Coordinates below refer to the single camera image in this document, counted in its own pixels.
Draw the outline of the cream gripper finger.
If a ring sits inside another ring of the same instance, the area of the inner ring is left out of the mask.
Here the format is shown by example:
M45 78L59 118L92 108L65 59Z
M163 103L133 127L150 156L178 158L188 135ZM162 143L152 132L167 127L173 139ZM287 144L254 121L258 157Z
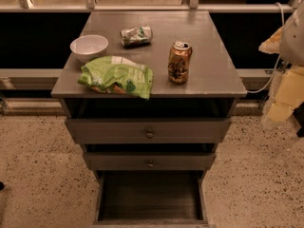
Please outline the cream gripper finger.
M276 103L269 99L263 107L261 123L266 129L274 129L286 122L294 110L290 105Z
M279 28L271 37L262 42L258 50L267 54L279 54L282 28Z

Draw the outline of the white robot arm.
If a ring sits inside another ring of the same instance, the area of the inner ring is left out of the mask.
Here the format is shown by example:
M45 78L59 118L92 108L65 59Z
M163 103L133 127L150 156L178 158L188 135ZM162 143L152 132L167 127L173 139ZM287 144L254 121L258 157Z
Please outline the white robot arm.
M258 50L278 54L281 60L292 65L286 72L276 74L270 86L262 124L271 129L288 120L304 103L304 3Z

